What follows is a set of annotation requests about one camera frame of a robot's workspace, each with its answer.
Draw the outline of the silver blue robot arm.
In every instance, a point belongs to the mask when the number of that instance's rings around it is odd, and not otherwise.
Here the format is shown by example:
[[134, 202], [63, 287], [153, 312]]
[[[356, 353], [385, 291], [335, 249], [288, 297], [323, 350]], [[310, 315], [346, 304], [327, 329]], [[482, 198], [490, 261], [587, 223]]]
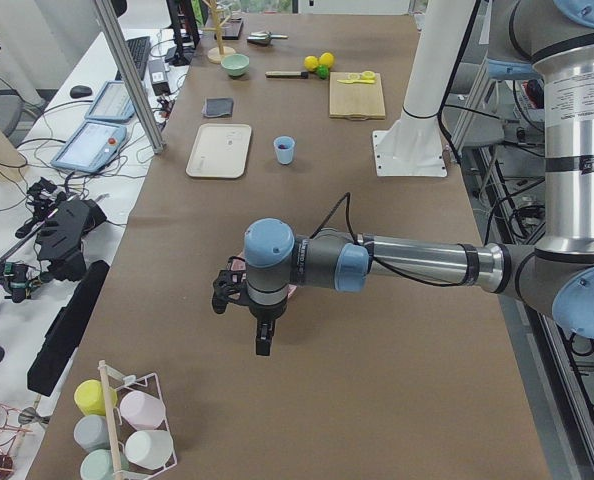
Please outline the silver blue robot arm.
[[436, 288], [477, 286], [594, 339], [594, 1], [496, 1], [490, 50], [545, 85], [544, 236], [528, 246], [473, 246], [457, 239], [454, 209], [420, 191], [387, 211], [409, 221], [402, 238], [318, 226], [307, 236], [274, 218], [246, 230], [243, 268], [222, 270], [212, 307], [247, 308], [256, 349], [269, 353], [291, 286], [360, 290], [368, 275]]

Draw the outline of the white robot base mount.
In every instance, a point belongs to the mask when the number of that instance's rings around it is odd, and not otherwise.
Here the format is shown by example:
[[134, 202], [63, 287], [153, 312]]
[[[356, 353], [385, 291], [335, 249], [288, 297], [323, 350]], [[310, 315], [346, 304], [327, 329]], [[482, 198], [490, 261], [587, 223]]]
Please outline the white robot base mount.
[[444, 177], [439, 120], [464, 35], [479, 9], [477, 1], [430, 1], [424, 16], [400, 118], [373, 133], [380, 177]]

